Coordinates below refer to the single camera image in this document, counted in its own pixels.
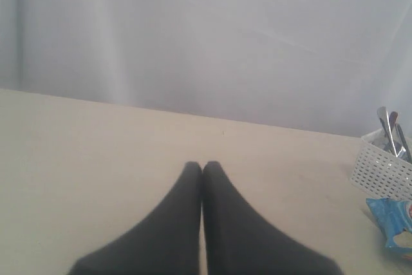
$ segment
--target blue package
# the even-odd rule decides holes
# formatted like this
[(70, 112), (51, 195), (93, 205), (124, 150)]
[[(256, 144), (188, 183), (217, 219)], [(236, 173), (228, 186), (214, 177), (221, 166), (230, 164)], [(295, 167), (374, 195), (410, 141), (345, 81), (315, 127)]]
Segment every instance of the blue package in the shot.
[(412, 202), (383, 198), (366, 203), (386, 235), (385, 247), (412, 260)]

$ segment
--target basket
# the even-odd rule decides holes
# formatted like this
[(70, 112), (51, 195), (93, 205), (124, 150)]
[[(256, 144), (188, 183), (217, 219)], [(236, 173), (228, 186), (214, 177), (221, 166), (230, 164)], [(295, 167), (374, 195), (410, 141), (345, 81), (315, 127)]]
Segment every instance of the basket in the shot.
[(412, 200), (412, 164), (371, 144), (382, 135), (380, 129), (362, 137), (350, 182), (374, 198)]

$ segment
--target snack bag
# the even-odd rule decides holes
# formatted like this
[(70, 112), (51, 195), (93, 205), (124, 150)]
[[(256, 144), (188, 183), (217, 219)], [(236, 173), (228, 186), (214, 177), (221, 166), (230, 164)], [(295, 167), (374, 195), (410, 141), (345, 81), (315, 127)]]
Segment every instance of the snack bag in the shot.
[(386, 235), (385, 247), (412, 260), (412, 201), (383, 198), (366, 203)]

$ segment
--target white fabric backdrop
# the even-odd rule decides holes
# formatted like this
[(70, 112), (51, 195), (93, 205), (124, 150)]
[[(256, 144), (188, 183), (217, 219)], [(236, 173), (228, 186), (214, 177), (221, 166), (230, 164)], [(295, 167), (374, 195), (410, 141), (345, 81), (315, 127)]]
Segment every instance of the white fabric backdrop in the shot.
[(411, 2), (21, 0), (21, 85), (353, 136), (385, 104), (410, 134)]

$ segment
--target table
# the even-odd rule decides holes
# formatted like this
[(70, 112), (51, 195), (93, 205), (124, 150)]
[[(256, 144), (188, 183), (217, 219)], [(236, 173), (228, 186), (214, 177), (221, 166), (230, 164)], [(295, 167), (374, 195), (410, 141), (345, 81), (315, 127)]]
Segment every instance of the table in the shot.
[[(65, 274), (218, 160), (269, 222), (345, 274), (412, 274), (353, 187), (360, 139), (0, 90), (0, 274)], [(206, 274), (200, 240), (201, 272)]]

